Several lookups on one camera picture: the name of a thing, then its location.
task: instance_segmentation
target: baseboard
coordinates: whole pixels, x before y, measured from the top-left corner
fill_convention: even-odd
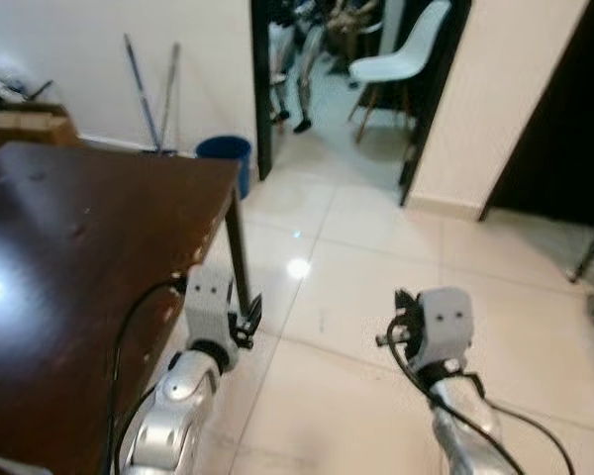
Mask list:
[[[405,207],[410,210],[427,211],[449,218],[458,218],[460,220],[477,221],[482,212],[482,208],[468,203],[459,203],[455,201],[428,197],[428,196],[410,196],[407,199]]]
[[[80,134],[79,138],[93,147],[106,148],[117,151],[140,151],[151,149],[151,146],[144,143],[119,141],[117,139],[110,139],[108,137],[91,136],[89,134]],[[187,151],[179,151],[180,156],[192,158],[192,154]]]

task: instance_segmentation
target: white wall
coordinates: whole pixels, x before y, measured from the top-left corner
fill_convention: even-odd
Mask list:
[[[410,206],[479,212],[586,3],[473,1]]]
[[[87,137],[150,145],[123,33],[129,33],[157,123],[174,42],[181,43],[179,137],[190,150],[219,133],[254,143],[250,14],[243,0],[0,0],[0,54],[61,101]]]

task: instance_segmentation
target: white floor tile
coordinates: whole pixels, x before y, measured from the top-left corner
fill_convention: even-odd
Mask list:
[[[445,270],[472,299],[469,369],[489,394],[594,428],[594,328],[580,296]]]
[[[214,409],[204,429],[237,443],[270,364],[277,338],[257,332],[252,350],[241,350],[236,368],[223,375]]]
[[[438,266],[319,241],[285,335],[376,364],[392,366],[375,346],[394,313],[394,290],[438,285]]]
[[[246,223],[245,243],[250,290],[253,295],[262,294],[260,327],[267,333],[279,335],[301,282],[288,272],[288,266],[296,260],[308,262],[314,240],[284,230]],[[232,268],[230,259],[226,229],[222,228],[205,265]]]
[[[399,194],[363,186],[340,186],[321,238],[439,262],[441,219],[400,208]]]
[[[247,223],[315,237],[333,194],[332,184],[273,170],[243,201],[244,218]]]
[[[397,131],[377,128],[361,144],[354,127],[340,124],[308,135],[281,138],[273,171],[292,171],[333,184],[398,189],[403,142]]]
[[[232,475],[316,475],[310,460],[259,448],[240,446]]]
[[[546,220],[497,213],[484,223],[445,220],[444,264],[541,287],[581,293],[560,258],[567,252],[561,227]]]
[[[594,474],[594,430],[578,427],[555,419],[509,407],[524,416],[534,419],[550,430],[563,444],[578,474]],[[542,475],[566,474],[565,462],[542,433],[513,418],[500,416],[502,443],[520,463],[526,473]],[[448,463],[443,456],[443,474],[448,475]]]
[[[236,475],[440,470],[429,408],[401,376],[286,340],[243,445],[263,452],[243,451]],[[269,470],[269,452],[288,468]]]
[[[198,444],[194,475],[227,475],[237,451],[238,445],[228,437],[203,430]]]

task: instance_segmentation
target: doorway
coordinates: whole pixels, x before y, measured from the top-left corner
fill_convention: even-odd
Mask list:
[[[294,56],[282,72],[285,77],[284,120],[273,122],[282,112],[277,100],[276,81],[269,68],[272,61],[268,33],[269,11],[273,2],[251,0],[255,104],[257,121],[258,169],[261,180],[271,169],[292,169],[316,173],[341,182],[360,183],[387,190],[396,190],[403,205],[429,135],[434,114],[446,82],[452,59],[470,9],[468,0],[452,0],[450,9],[438,28],[434,47],[422,72],[405,81],[391,81],[380,88],[373,100],[369,85],[352,87],[352,79],[344,69],[346,51],[325,31],[320,53],[313,61],[309,116],[312,128],[301,134],[293,131],[302,122],[300,99],[300,61],[303,60],[304,37],[299,32]],[[294,2],[297,7],[308,2]],[[321,5],[323,25],[327,25],[335,0],[315,2]],[[398,50],[431,0],[380,0],[366,26],[358,36],[357,54],[375,57]],[[403,86],[410,92],[410,112],[403,112]],[[366,109],[373,110],[359,133]],[[348,120],[354,104],[356,112]]]
[[[594,225],[594,0],[587,5],[480,220],[491,208]]]

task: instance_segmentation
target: blue trash bin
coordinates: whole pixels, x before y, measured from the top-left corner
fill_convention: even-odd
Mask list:
[[[250,159],[250,143],[241,137],[219,136],[211,137],[196,146],[198,158],[218,158],[237,160],[240,162],[240,197],[248,194],[248,161]]]

